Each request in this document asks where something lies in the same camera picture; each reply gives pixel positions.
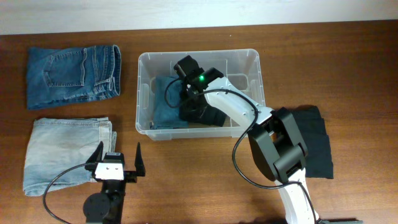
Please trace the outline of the dark navy cloth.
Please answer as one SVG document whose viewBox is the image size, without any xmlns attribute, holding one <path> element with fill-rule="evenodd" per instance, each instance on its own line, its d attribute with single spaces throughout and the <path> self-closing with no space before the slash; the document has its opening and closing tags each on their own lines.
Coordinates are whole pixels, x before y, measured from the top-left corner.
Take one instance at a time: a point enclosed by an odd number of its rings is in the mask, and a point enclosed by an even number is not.
<svg viewBox="0 0 398 224">
<path fill-rule="evenodd" d="M 222 127 L 226 120 L 226 114 L 221 110 L 210 106 L 204 95 L 193 96 L 186 91 L 180 94 L 181 102 L 188 100 L 179 108 L 179 118 L 189 123 L 200 123 Z"/>
</svg>

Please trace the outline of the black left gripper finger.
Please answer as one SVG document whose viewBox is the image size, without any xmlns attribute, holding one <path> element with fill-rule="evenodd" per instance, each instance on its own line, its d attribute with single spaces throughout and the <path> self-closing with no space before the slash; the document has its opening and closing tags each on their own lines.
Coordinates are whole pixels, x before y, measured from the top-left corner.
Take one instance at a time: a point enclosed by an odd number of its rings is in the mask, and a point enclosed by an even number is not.
<svg viewBox="0 0 398 224">
<path fill-rule="evenodd" d="M 94 163 L 94 162 L 99 162 L 102 160 L 102 155 L 103 155 L 103 141 L 101 141 L 94 153 L 89 157 L 88 163 Z"/>
<path fill-rule="evenodd" d="M 144 161 L 142 158 L 140 143 L 137 143 L 134 166 L 136 168 L 136 176 L 137 177 L 145 177 L 146 176 L 146 168 L 145 168 Z"/>
</svg>

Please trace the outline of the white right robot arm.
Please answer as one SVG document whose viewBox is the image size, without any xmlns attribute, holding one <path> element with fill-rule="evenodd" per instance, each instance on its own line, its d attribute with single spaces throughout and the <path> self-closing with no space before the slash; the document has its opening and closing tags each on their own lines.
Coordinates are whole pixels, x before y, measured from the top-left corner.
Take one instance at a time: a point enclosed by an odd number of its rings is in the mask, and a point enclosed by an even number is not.
<svg viewBox="0 0 398 224">
<path fill-rule="evenodd" d="M 287 223 L 319 223 L 306 184 L 308 148 L 292 113 L 273 110 L 237 89 L 215 68 L 204 70 L 191 56 L 174 65 L 182 81 L 180 118 L 220 126 L 225 117 L 244 128 L 252 157 L 261 174 L 274 183 Z"/>
</svg>

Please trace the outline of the black cloth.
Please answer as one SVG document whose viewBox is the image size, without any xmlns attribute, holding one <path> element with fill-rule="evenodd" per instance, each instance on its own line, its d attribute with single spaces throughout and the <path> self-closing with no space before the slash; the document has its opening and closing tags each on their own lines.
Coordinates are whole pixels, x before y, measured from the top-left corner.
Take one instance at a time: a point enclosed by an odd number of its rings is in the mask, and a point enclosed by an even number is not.
<svg viewBox="0 0 398 224">
<path fill-rule="evenodd" d="M 333 162 L 330 138 L 326 133 L 325 121 L 319 109 L 311 106 L 290 110 L 308 148 L 305 158 L 306 177 L 333 179 Z"/>
</svg>

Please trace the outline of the teal blue cloth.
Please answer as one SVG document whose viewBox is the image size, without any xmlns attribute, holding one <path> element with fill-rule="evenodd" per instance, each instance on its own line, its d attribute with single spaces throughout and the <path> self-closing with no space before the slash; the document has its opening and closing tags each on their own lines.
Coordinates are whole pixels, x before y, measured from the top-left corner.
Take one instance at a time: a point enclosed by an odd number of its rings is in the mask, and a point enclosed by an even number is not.
<svg viewBox="0 0 398 224">
<path fill-rule="evenodd" d="M 164 95 L 166 91 L 169 104 L 172 106 L 178 105 L 182 82 L 177 76 L 158 76 L 155 78 L 155 105 L 152 129 L 187 128 L 188 122 L 180 119 L 179 109 L 171 108 L 165 101 Z"/>
</svg>

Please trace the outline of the clear plastic storage bin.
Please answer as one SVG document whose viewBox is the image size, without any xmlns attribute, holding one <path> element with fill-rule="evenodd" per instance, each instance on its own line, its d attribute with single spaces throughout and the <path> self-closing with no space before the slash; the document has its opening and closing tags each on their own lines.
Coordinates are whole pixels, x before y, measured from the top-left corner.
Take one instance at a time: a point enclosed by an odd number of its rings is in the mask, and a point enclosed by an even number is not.
<svg viewBox="0 0 398 224">
<path fill-rule="evenodd" d="M 157 77 L 176 78 L 174 65 L 187 55 L 204 70 L 212 67 L 225 75 L 231 84 L 261 106 L 265 106 L 260 57 L 254 49 L 190 52 L 146 52 L 138 62 L 136 129 L 154 141 L 181 138 L 238 138 L 244 128 L 227 117 L 222 127 L 190 123 L 187 128 L 155 129 Z"/>
</svg>

